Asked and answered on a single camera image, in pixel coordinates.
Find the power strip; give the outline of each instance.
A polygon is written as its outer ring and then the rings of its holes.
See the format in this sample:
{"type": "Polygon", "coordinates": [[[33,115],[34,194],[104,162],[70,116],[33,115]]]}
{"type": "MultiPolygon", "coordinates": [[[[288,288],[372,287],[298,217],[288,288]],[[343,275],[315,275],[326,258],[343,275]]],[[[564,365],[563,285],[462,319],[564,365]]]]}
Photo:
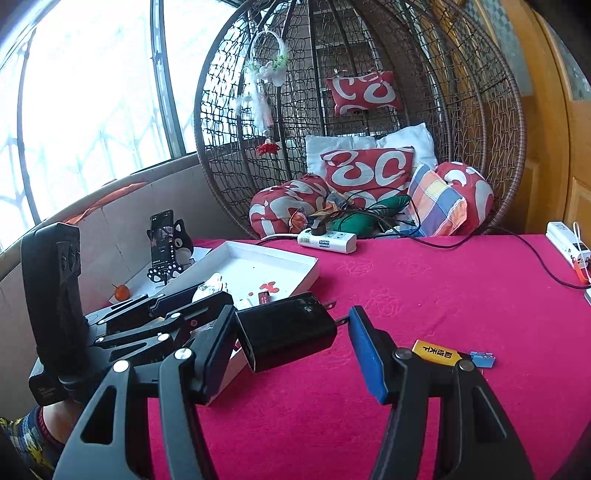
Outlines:
{"type": "Polygon", "coordinates": [[[312,235],[309,228],[297,236],[302,247],[328,250],[340,254],[350,254],[357,248],[357,235],[354,233],[327,231],[324,235],[312,235]]]}
{"type": "Polygon", "coordinates": [[[573,266],[573,263],[577,262],[580,268],[587,268],[591,251],[564,223],[550,222],[546,230],[546,237],[569,265],[573,266]]]}

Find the hanging egg chair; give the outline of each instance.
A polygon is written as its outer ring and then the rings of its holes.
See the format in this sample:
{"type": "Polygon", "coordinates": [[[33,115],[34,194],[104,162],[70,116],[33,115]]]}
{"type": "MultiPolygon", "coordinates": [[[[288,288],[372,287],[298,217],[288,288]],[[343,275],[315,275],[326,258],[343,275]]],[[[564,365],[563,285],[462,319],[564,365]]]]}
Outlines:
{"type": "Polygon", "coordinates": [[[499,48],[452,0],[247,1],[225,24],[197,86],[197,153],[223,210],[257,238],[248,213],[261,189],[307,171],[306,135],[375,138],[426,123],[438,162],[461,161],[491,185],[495,203],[484,226],[500,223],[525,162],[525,121],[515,79],[499,48]],[[247,94],[245,62],[290,59],[283,85],[266,83],[273,124],[263,135],[247,94]],[[253,40],[257,37],[256,52],[253,40]],[[403,108],[335,113],[327,79],[394,73],[403,108]],[[276,155],[256,154],[269,136],[276,155]]]}

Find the plaid sock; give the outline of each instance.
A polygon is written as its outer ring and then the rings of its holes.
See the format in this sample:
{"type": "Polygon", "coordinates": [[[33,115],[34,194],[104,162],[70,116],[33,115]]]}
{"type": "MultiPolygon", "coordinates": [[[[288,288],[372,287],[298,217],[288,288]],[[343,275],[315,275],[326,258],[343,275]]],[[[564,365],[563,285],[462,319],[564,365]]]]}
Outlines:
{"type": "Polygon", "coordinates": [[[51,480],[64,445],[47,430],[41,407],[15,421],[0,417],[0,430],[34,474],[42,480],[51,480]]]}

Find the table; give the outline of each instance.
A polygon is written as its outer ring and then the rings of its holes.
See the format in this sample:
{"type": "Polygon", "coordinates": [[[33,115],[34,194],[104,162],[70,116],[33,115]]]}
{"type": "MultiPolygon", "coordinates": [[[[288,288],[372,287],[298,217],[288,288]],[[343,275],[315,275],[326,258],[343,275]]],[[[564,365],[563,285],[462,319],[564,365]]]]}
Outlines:
{"type": "MultiPolygon", "coordinates": [[[[544,236],[526,238],[552,272],[577,282],[544,236]]],[[[484,376],[537,479],[556,471],[589,422],[591,306],[581,291],[555,283],[516,238],[477,236],[451,251],[411,239],[367,240],[351,255],[289,240],[267,246],[319,258],[312,291],[321,301],[337,300],[334,318],[357,304],[398,346],[424,339],[492,352],[497,360],[484,376]]],[[[420,479],[431,478],[437,406],[432,399],[420,479]]],[[[311,357],[256,375],[245,368],[210,407],[199,407],[221,480],[368,478],[388,414],[367,392],[346,328],[311,357]]],[[[150,420],[156,478],[166,479],[157,400],[150,420]]]]}

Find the wall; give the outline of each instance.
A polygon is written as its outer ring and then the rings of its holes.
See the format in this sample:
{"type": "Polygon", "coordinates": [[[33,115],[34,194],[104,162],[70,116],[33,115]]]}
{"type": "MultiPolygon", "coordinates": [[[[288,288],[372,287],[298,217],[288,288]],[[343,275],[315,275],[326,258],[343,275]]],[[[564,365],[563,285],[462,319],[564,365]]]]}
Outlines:
{"type": "MultiPolygon", "coordinates": [[[[156,180],[78,224],[84,313],[103,307],[112,284],[127,282],[150,262],[150,215],[169,208],[192,238],[243,237],[213,198],[200,165],[156,180]]],[[[0,416],[17,418],[34,405],[27,379],[36,357],[18,265],[0,282],[0,416]]]]}

